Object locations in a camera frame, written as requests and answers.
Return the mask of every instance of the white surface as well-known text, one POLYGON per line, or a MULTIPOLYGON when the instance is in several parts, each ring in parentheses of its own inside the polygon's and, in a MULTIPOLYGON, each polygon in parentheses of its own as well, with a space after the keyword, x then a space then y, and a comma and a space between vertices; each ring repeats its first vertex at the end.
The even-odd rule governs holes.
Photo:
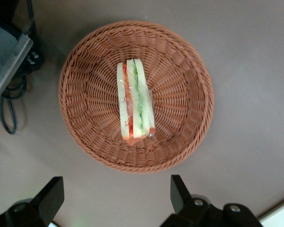
POLYGON ((276 211, 262 219, 261 224, 263 227, 284 227, 284 206, 278 208, 276 211))
MULTIPOLYGON (((218 208, 241 203, 256 215, 284 198, 284 0, 34 1, 47 45, 31 91, 15 102, 19 131, 0 124, 0 213, 64 177, 61 227, 157 227, 173 212, 171 174, 218 208), (86 34, 122 19, 160 23, 190 42, 213 80, 215 110, 201 146, 167 171, 111 170, 74 142, 60 114, 66 55, 86 34)), ((21 21, 22 14, 16 18, 21 21)))

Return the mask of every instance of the black bracket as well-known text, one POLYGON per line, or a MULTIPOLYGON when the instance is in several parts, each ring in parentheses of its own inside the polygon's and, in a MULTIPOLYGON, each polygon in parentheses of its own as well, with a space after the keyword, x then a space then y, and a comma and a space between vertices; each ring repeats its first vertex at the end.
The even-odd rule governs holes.
POLYGON ((63 202, 63 178, 54 177, 30 202, 16 203, 1 214, 0 227, 47 227, 63 202))
POLYGON ((204 196, 192 196, 179 175, 172 175, 170 199, 175 214, 161 227, 262 227, 252 212, 241 204, 214 207, 204 196))

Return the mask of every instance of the woven pattern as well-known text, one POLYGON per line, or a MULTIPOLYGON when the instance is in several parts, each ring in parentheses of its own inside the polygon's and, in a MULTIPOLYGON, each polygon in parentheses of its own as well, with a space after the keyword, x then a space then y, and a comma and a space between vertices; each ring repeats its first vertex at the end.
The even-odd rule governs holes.
POLYGON ((94 159, 131 173, 153 173, 186 159, 213 114, 213 87, 193 47, 157 24, 121 21, 81 40, 63 67, 59 102, 73 138, 94 159), (133 146, 122 139, 116 67, 143 62, 152 91, 156 133, 133 146))

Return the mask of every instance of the black cable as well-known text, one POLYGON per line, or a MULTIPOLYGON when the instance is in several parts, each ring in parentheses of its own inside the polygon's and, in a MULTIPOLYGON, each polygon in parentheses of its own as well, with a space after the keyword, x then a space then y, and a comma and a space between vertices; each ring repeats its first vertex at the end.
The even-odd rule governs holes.
POLYGON ((21 82, 16 87, 13 87, 13 88, 7 87, 0 97, 0 121, 5 131, 9 133, 10 135, 14 135, 17 131, 17 119, 16 119, 14 108, 13 108, 13 104, 11 101, 22 97, 27 90, 27 78, 26 78, 25 70, 20 70, 13 77, 11 83, 13 83, 13 80, 16 80, 16 79, 21 79, 21 82), (5 121, 4 111, 3 111, 4 100, 7 100, 7 104, 9 106, 10 116, 13 121, 12 129, 8 127, 5 121))
POLYGON ((37 43, 37 32, 36 32, 36 24, 35 24, 35 18, 34 18, 34 11, 33 11, 33 5, 31 0, 27 0, 27 7, 28 7, 28 14, 29 19, 31 21, 31 27, 30 27, 30 37, 33 40, 34 44, 37 43))

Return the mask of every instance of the sandwich half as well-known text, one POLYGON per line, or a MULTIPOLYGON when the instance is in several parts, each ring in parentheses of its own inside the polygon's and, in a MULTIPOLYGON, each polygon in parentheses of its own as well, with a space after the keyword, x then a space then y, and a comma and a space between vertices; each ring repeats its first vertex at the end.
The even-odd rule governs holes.
POLYGON ((140 59, 117 65, 122 138, 132 145, 155 133, 151 96, 140 59))

